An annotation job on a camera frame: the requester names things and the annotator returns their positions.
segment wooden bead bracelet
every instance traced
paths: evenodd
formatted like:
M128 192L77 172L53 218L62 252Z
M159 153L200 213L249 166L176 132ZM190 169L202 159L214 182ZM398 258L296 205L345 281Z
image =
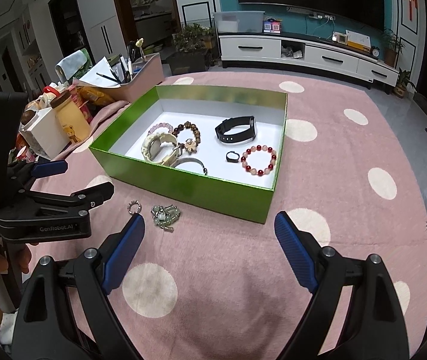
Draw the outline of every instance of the wooden bead bracelet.
M185 143L182 143L182 147L188 152L188 154L196 153L197 152L197 146L200 144L200 131L198 131L198 128L195 124L190 123L189 121L186 121L184 124L179 124L178 127L175 127L173 129L173 135L178 137L178 134L183 131L184 129L190 129L195 137L195 140L189 138L185 141Z
M257 169L252 168L249 164L247 164L246 159L250 154L252 154L252 152L259 152L259 151L269 152L270 154L272 154L272 158L270 159L270 163L268 167L266 167L264 170L260 169L257 171ZM263 176L263 175L269 174L273 170L273 167L277 162L277 152L271 147L267 147L267 145L252 146L250 149L246 149L246 151L242 154L240 161L242 162L242 166L245 168L247 172L250 172L252 175Z

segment paper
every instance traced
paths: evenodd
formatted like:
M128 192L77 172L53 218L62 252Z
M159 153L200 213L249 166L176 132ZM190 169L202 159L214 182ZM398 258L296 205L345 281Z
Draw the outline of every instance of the paper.
M88 73L80 78L78 85L93 86L98 88L120 88L120 84L99 76L97 73L103 74L107 77L112 77L114 79L110 69L110 64L108 63L106 57L104 57L99 63L92 67Z
M361 44L362 46L368 47L370 48L370 37L363 35L363 34L359 34L358 32L353 32L353 31L349 31L346 30L345 33L348 36L348 41L349 42L353 42L353 43L357 43L357 44Z

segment screw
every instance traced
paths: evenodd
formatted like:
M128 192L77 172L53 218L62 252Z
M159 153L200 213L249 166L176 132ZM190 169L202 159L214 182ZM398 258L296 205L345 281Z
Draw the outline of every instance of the screw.
M93 257L95 257L97 255L97 250L94 249L93 247L91 247L90 249L87 249L83 255L85 257L87 257L88 259L92 259Z
M382 258L378 254L372 254L370 260L373 264L380 264L382 262Z
M50 261L52 261L52 258L50 256L43 256L40 259L40 265L41 266L47 266L48 264L50 264Z
M326 246L322 249L322 253L324 256L333 257L335 255L335 249L330 246Z

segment tv stand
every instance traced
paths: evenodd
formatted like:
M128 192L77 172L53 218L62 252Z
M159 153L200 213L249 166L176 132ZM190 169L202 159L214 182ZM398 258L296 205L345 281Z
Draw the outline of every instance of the tv stand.
M386 92L397 84L397 69L367 52L313 36L286 33L220 33L221 60L225 67L241 66L306 71L336 78L354 78L367 88L374 81L383 83ZM301 51L301 58L282 56L282 47Z

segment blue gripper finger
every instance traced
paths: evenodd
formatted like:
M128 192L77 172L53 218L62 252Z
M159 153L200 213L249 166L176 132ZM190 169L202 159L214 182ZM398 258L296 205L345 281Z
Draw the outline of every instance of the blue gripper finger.
M65 160L51 161L47 163L38 163L31 170L33 178L42 179L43 177L60 175L68 169L68 163Z

